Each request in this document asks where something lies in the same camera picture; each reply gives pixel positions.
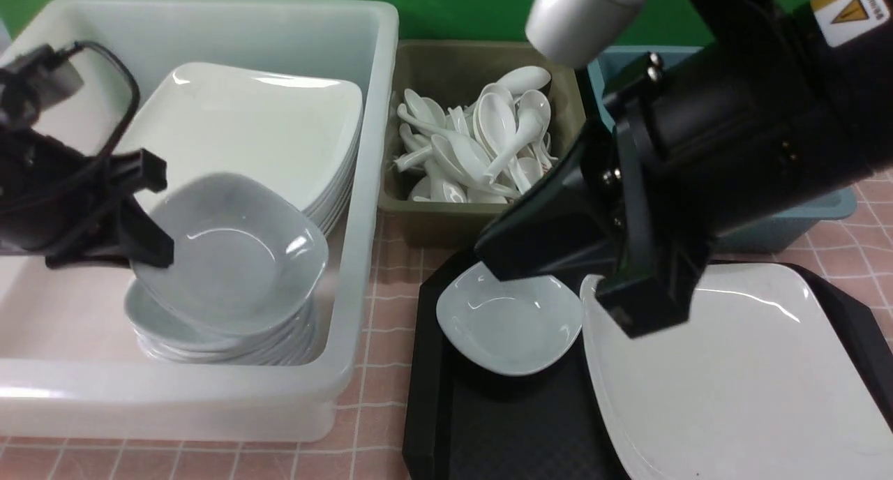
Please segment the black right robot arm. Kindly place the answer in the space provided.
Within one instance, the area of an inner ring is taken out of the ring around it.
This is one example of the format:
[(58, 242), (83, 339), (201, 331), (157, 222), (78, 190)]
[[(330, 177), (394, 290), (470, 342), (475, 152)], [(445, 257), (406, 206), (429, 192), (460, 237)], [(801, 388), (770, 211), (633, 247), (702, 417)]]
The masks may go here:
[[(594, 298), (631, 338), (689, 318), (715, 242), (891, 166), (891, 0), (689, 0), (714, 41), (667, 68), (656, 53), (606, 85), (599, 117), (481, 232), (498, 279), (596, 273)], [(525, 34), (583, 67), (645, 0), (534, 0)]]

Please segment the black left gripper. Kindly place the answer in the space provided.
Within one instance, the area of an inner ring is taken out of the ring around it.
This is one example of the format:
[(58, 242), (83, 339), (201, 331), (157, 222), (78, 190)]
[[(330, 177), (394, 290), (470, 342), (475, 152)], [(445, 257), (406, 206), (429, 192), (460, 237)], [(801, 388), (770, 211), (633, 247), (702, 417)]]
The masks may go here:
[(42, 112), (83, 87), (70, 60), (85, 50), (105, 58), (132, 88), (132, 73), (99, 44), (42, 44), (2, 66), (2, 248), (45, 255), (54, 270), (167, 268), (173, 239), (137, 201), (122, 200), (166, 190), (168, 163), (146, 149), (112, 155), (132, 123), (133, 106), (92, 156), (35, 129)]

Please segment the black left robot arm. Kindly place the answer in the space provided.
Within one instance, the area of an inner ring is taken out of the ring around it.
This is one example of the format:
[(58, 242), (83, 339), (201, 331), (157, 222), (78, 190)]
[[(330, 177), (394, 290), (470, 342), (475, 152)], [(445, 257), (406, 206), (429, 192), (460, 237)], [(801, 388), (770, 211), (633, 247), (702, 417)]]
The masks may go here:
[[(82, 88), (71, 58), (85, 50), (109, 61), (131, 95), (92, 156), (35, 129), (42, 111)], [(2, 255), (35, 255), (51, 269), (172, 264), (174, 241), (135, 197), (167, 188), (165, 160), (144, 149), (115, 153), (140, 98), (130, 70), (93, 41), (39, 45), (2, 67)]]

